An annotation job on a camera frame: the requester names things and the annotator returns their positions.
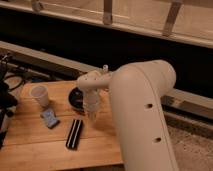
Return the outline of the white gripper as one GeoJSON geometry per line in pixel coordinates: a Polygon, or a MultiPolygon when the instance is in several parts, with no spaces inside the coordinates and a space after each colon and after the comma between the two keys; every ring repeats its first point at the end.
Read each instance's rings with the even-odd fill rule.
{"type": "Polygon", "coordinates": [[[100,95],[97,90],[83,92],[83,108],[90,120],[92,119],[91,113],[93,113],[93,121],[97,120],[99,106],[100,95]]]}

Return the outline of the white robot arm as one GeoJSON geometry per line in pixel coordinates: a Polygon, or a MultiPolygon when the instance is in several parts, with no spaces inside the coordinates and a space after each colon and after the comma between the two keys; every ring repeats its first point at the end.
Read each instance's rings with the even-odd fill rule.
{"type": "Polygon", "coordinates": [[[99,109],[99,91],[109,92],[126,171],[179,171],[161,106],[175,82],[175,70],[164,60],[130,63],[104,74],[92,71],[77,79],[90,119],[99,109]]]}

